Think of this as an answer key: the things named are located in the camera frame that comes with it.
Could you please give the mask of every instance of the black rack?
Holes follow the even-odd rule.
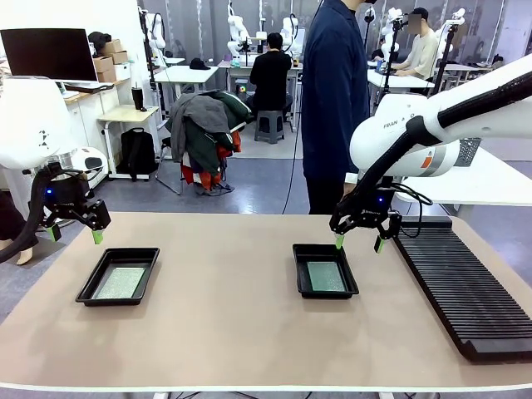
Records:
[[[452,231],[449,218],[404,222],[396,245],[460,353],[472,362],[532,360],[532,320]]]

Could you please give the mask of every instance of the cup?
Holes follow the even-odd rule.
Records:
[[[133,95],[133,102],[135,102],[135,109],[141,111],[144,106],[144,95],[142,89],[139,87],[133,87],[131,89],[131,95]]]

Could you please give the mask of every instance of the cardboard box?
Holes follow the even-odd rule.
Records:
[[[106,82],[106,83],[113,83],[116,81],[116,73],[115,68],[110,69],[109,71],[105,72],[98,72],[98,81],[100,83]]]
[[[117,81],[124,81],[131,77],[131,66],[128,63],[115,65],[115,74]]]
[[[123,64],[124,62],[128,62],[130,60],[127,57],[127,52],[113,52],[112,54],[109,54],[109,57],[112,57],[113,63],[115,65]]]
[[[111,57],[98,57],[94,58],[93,61],[96,72],[102,73],[110,69],[114,70],[113,59]]]
[[[123,51],[124,49],[122,48],[120,40],[115,39],[115,40],[112,40],[106,43],[106,46],[103,47],[103,50],[101,52],[105,55],[108,55],[108,54],[112,54],[113,52],[123,52]]]

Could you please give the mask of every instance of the floor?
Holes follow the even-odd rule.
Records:
[[[251,122],[240,134],[243,152],[235,154],[235,158],[255,158],[270,160],[291,160],[293,159],[293,148],[296,141],[297,125],[294,124],[293,132],[288,123],[284,124],[284,140],[279,140],[277,144],[269,144],[266,140],[255,141],[255,123]],[[303,143],[301,134],[298,136],[298,147],[296,159],[303,158]]]
[[[532,163],[511,163],[516,169],[532,178]],[[235,191],[220,197],[198,197],[191,187],[177,196],[153,179],[136,183],[127,180],[104,182],[96,189],[96,197],[102,198],[111,211],[137,212],[200,212],[200,213],[247,213],[281,214],[285,205],[293,161],[266,159],[230,159],[227,182]],[[303,178],[302,161],[295,161],[295,170],[287,214],[306,214],[308,199]],[[179,185],[179,169],[172,162],[165,162],[161,178]],[[403,214],[418,214],[417,205],[410,206],[398,201],[394,208]],[[445,214],[438,205],[424,209],[425,214]],[[532,285],[532,234],[530,221],[532,208],[477,206],[470,225],[506,262]],[[62,229],[60,243],[52,243],[42,234],[36,247],[35,259],[26,267],[19,268],[13,261],[0,267],[0,323],[8,316],[27,290],[50,267],[61,251],[81,231],[79,224]],[[304,399],[305,393],[259,393],[260,399]],[[23,392],[0,389],[2,399],[119,399],[120,394],[71,394],[48,392]],[[147,399],[148,394],[134,395],[135,399]],[[311,399],[366,399],[372,394],[316,393]],[[442,394],[442,399],[525,399],[532,391],[488,392],[478,394]],[[229,393],[202,393],[198,399],[236,399]],[[396,399],[405,398],[396,394]]]

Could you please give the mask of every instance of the person in black shirt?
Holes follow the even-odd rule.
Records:
[[[284,54],[283,37],[280,33],[268,35],[268,52],[257,57],[249,76],[256,85],[255,95],[248,98],[246,104],[255,116],[257,111],[290,111],[293,98],[286,92],[286,78],[292,67],[292,59]]]
[[[384,37],[379,40],[379,48],[372,53],[372,61],[381,61],[384,59],[384,52],[382,52],[382,45],[384,44]]]

